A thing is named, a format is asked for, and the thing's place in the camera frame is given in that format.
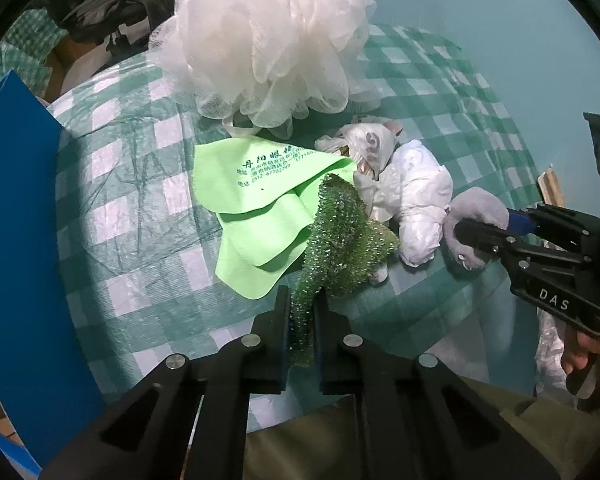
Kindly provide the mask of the grey soft pouch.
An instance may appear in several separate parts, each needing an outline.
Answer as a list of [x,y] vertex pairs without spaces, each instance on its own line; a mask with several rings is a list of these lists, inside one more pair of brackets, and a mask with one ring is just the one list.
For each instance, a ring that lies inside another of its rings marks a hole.
[[443,221],[443,235],[453,259],[466,271],[483,269],[493,258],[492,252],[467,245],[475,239],[475,226],[506,230],[509,212],[505,204],[484,188],[468,188],[449,203]]

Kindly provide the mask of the checkered cloth on boxes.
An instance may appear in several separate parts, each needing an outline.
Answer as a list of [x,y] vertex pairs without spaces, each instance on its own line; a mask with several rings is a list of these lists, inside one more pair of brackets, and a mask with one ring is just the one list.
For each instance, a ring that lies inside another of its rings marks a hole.
[[67,36],[45,9],[23,11],[0,40],[0,81],[13,70],[35,96],[53,102],[64,71],[54,49]]

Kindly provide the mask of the black office chair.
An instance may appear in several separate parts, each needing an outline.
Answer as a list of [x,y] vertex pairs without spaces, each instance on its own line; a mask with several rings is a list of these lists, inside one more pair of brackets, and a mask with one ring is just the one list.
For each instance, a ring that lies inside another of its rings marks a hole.
[[[169,15],[168,0],[84,0],[60,24],[75,42],[104,42],[112,58],[123,60],[146,50],[150,34]],[[145,20],[149,32],[131,42],[121,27],[131,27]]]

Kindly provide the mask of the blue cardboard box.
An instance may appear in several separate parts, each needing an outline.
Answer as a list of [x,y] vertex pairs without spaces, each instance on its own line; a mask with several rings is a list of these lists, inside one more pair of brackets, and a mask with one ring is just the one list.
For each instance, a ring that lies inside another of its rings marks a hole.
[[104,412],[59,269],[61,125],[15,72],[0,81],[0,403],[40,468]]

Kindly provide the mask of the lime green microfibre cloth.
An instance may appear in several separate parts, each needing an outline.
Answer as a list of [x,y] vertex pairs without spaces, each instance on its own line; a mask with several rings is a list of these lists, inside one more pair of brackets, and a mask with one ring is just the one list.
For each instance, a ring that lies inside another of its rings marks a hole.
[[355,169],[349,157],[258,136],[196,146],[193,193],[222,228],[215,275],[244,298],[268,294],[306,250],[321,180],[351,183]]

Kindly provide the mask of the green glittery scrub cloth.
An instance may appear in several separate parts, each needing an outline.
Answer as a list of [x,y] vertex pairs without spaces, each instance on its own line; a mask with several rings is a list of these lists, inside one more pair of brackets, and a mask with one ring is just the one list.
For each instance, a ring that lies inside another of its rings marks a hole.
[[328,174],[318,187],[318,204],[304,252],[302,271],[291,296],[289,350],[294,365],[313,361],[313,301],[350,294],[399,247],[396,234],[371,219],[353,184]]

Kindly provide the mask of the green checkered tablecloth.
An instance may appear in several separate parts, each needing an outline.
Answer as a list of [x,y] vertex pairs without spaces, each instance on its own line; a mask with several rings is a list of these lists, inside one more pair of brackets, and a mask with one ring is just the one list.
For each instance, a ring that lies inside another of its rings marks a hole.
[[[535,203],[536,170],[501,100],[449,39],[376,25],[363,53],[378,113],[402,122],[450,170],[506,205]],[[273,300],[237,296],[215,276],[221,228],[189,189],[197,144],[223,129],[172,96],[143,55],[105,70],[50,111],[64,132],[57,177],[59,263],[76,336],[100,393],[117,400],[168,354],[215,352]],[[389,266],[380,285],[334,303],[388,351],[440,353],[455,373],[532,393],[536,325],[504,269],[467,272],[439,250]]]

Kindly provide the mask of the white mesh bath pouf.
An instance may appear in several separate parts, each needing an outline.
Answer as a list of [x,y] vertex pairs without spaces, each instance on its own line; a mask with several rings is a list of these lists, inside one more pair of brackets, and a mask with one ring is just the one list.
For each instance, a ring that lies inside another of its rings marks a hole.
[[287,139],[310,112],[368,112],[379,92],[361,60],[374,0],[174,0],[148,56],[205,118]]

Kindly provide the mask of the printed white plastic bag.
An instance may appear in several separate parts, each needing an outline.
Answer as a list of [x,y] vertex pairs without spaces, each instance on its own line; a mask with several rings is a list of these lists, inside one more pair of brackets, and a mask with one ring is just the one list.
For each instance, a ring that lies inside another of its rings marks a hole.
[[359,174],[378,180],[390,162],[402,131],[402,124],[395,119],[368,116],[362,122],[342,126],[331,136],[321,136],[314,142],[314,148],[349,157],[356,163]]

